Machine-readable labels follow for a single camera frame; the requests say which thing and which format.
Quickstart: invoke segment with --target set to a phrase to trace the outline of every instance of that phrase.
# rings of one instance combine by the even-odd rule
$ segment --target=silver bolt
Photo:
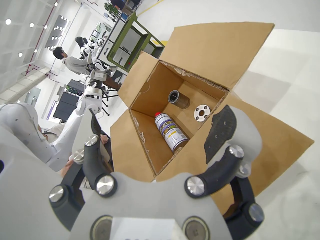
[[[251,168],[248,164],[240,165],[239,171],[245,176],[249,176],[251,174]]]
[[[100,195],[107,195],[109,192],[112,191],[114,187],[115,181],[112,176],[105,175],[99,179],[96,186],[96,191]]]
[[[95,143],[98,141],[98,136],[97,135],[91,135],[87,138],[85,145],[87,147],[93,146]]]
[[[73,161],[77,164],[83,162],[83,159],[85,157],[85,150],[83,148],[75,151],[73,155]]]
[[[199,217],[189,217],[183,224],[183,232],[189,240],[209,240],[210,231],[207,224]]]
[[[191,194],[195,196],[200,196],[205,192],[205,185],[203,181],[197,176],[189,177],[187,179],[186,188]]]
[[[111,234],[112,217],[99,217],[92,225],[91,237],[93,240],[109,240]]]
[[[55,186],[49,193],[49,200],[52,203],[56,203],[58,202],[64,193],[64,189],[61,185]]]
[[[243,158],[245,155],[245,153],[243,152],[243,149],[238,145],[229,146],[229,152],[238,159]]]
[[[253,203],[250,205],[249,215],[250,215],[251,219],[254,220],[255,222],[260,223],[264,220],[263,209],[257,203]]]

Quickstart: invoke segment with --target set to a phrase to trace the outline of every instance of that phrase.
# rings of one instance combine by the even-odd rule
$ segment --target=white floor
[[[159,0],[145,0],[137,14]],[[158,39],[175,26],[256,21],[273,30],[235,92],[246,102],[315,140],[304,155],[263,191],[265,221],[250,239],[319,239],[320,234],[320,0],[164,0],[139,16]],[[126,110],[109,101],[104,131]]]

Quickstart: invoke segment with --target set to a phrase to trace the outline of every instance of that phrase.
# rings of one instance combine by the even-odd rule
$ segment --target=white ceiling
[[[55,2],[56,0],[0,0],[0,92],[26,74],[31,58],[32,61],[37,59],[34,50],[41,44],[45,32],[49,32],[44,29],[44,25],[49,25],[54,15]],[[10,25],[5,24],[6,19],[11,19]]]

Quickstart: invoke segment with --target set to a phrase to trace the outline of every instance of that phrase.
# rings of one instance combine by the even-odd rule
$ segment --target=white washer
[[[201,104],[194,110],[193,116],[198,122],[203,122],[209,116],[209,114],[209,106]]]

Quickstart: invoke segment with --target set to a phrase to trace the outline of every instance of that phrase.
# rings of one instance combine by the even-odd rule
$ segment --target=spray can
[[[172,152],[184,147],[189,139],[166,113],[155,114],[155,124]]]

